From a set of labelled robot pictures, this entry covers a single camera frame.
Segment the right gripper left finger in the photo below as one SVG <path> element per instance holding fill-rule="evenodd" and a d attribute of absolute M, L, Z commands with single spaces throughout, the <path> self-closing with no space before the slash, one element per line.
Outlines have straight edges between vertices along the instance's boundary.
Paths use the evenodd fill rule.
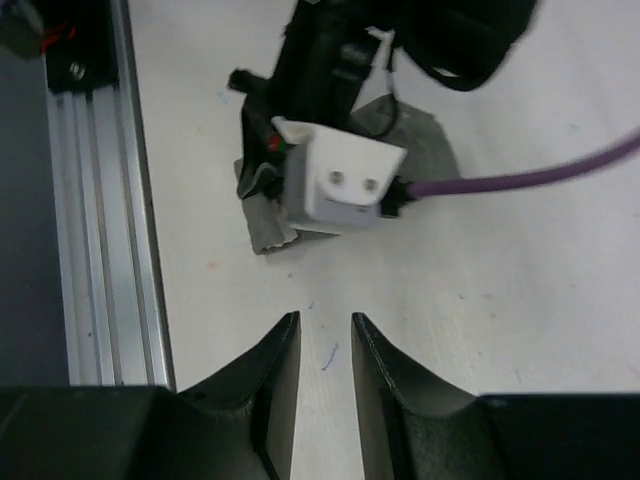
<path fill-rule="evenodd" d="M 300 313 L 179 393 L 197 411 L 187 452 L 202 479 L 289 479 L 301 361 Z"/>

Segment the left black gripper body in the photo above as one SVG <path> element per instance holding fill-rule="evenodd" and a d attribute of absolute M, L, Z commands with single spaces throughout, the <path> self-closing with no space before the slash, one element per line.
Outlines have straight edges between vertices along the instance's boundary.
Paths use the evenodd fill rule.
<path fill-rule="evenodd" d="M 310 122 L 373 139 L 395 127 L 370 132 L 351 111 L 381 45 L 370 28 L 391 28 L 382 1 L 299 1 L 284 29 L 273 74 L 258 76 L 234 70 L 230 89 L 245 94 L 241 109 L 242 150 L 238 187 L 265 190 L 279 184 L 290 141 L 277 133 L 276 116 Z"/>

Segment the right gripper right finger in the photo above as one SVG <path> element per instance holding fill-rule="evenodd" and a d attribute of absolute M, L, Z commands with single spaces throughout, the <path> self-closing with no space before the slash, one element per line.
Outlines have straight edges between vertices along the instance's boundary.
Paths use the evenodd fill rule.
<path fill-rule="evenodd" d="M 475 397 L 396 347 L 363 312 L 351 317 L 351 353 L 366 479 L 416 479 L 405 415 L 439 418 Z"/>

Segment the grey and cream sock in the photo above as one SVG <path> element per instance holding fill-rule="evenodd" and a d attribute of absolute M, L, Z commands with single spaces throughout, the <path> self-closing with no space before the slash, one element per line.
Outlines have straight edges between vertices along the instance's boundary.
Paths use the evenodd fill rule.
<path fill-rule="evenodd" d="M 352 118 L 366 130 L 391 119 L 393 110 L 385 98 L 379 97 L 352 113 Z M 410 203 L 409 185 L 437 180 L 457 179 L 458 164 L 449 140 L 436 118 L 405 103 L 400 104 L 399 122 L 384 139 L 384 143 L 407 150 L 406 157 L 397 170 L 388 192 L 381 202 L 381 219 L 397 218 L 401 208 Z M 237 180 L 241 159 L 234 164 Z M 279 184 L 265 190 L 241 190 L 237 195 L 247 223 L 252 250 L 264 255 L 288 247 L 295 242 L 336 236 L 313 231 L 296 230 L 284 218 L 281 197 L 283 177 Z"/>

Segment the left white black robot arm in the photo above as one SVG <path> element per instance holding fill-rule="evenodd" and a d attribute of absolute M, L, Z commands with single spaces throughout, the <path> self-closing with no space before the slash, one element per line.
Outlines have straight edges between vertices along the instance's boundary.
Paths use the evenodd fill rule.
<path fill-rule="evenodd" d="M 428 77 L 469 92 L 485 84 L 526 32 L 534 1 L 299 1 L 284 28 L 273 71 L 230 76 L 245 94 L 243 157 L 237 194 L 264 191 L 281 175 L 285 146 L 271 119 L 310 122 L 363 134 L 351 111 L 381 45 L 392 36 L 387 71 L 402 49 Z"/>

